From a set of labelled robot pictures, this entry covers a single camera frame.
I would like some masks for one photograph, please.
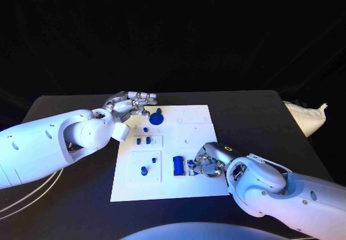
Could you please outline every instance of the table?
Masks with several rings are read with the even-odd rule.
[[[23,122],[78,109],[97,109],[108,96],[42,96]],[[275,91],[159,93],[157,102],[161,106],[208,105],[219,142],[300,174],[333,180]],[[1,239],[118,239],[147,228],[182,222],[228,223],[287,238],[306,236],[271,216],[248,215],[231,195],[110,202],[117,154],[118,142],[111,139],[99,151],[63,169],[43,197],[0,220]],[[32,192],[46,179],[0,190],[0,209]]]

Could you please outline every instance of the white board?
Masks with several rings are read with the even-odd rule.
[[[140,116],[131,116],[125,121],[130,133],[118,145],[110,201],[229,195],[225,175],[208,178],[200,174],[192,175],[187,168],[187,160],[195,159],[205,143],[218,141],[208,106],[146,106],[151,114],[157,108],[163,115],[160,125],[151,125]],[[185,176],[173,174],[174,156],[183,157]],[[141,175],[141,167],[147,168],[146,176]]]

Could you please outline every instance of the white bag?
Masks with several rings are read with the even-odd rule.
[[[293,115],[293,118],[306,137],[309,137],[326,122],[324,109],[327,107],[327,104],[324,103],[319,109],[311,109],[304,108],[288,101],[283,102],[288,108],[290,114]]]

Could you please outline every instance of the white cable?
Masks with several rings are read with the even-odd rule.
[[[285,166],[280,165],[278,163],[275,163],[275,162],[272,162],[272,161],[270,161],[270,160],[267,160],[267,159],[262,159],[262,160],[264,160],[265,162],[268,162],[270,164],[281,167],[288,173],[293,172]]]
[[[49,189],[50,189],[52,186],[55,185],[55,183],[56,183],[56,181],[58,181],[58,179],[59,179],[59,177],[61,177],[61,175],[62,175],[62,172],[63,172],[63,169],[61,169],[59,175],[58,175],[55,181],[52,182],[50,187],[49,187],[48,190],[42,193],[42,195],[40,195],[25,207],[22,207],[17,211],[14,211],[14,212],[13,212],[12,214],[9,214],[7,216],[1,217],[0,220],[4,219],[4,218],[7,218],[10,215],[16,214],[19,211],[22,211],[26,207],[29,207],[29,206],[42,198],[42,196],[46,194],[46,192],[49,191]]]
[[[9,208],[12,208],[16,204],[19,204],[26,198],[29,198],[29,196],[32,196],[39,190],[40,188],[48,184],[49,180],[52,179],[52,177],[55,176],[56,172],[52,174],[52,176],[49,177],[49,179],[45,181],[45,183],[19,200],[16,201],[10,206],[7,206],[6,208],[3,208],[0,210],[0,213],[7,210]]]

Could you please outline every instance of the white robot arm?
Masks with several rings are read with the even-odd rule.
[[[208,142],[189,168],[209,178],[223,172],[228,191],[254,217],[270,215],[291,229],[320,240],[346,239],[346,187],[293,173],[284,166],[218,142]],[[280,166],[287,173],[268,164]]]
[[[150,117],[156,94],[118,92],[94,110],[76,110],[0,132],[0,189],[29,183],[75,163],[108,143],[125,141],[131,115]]]

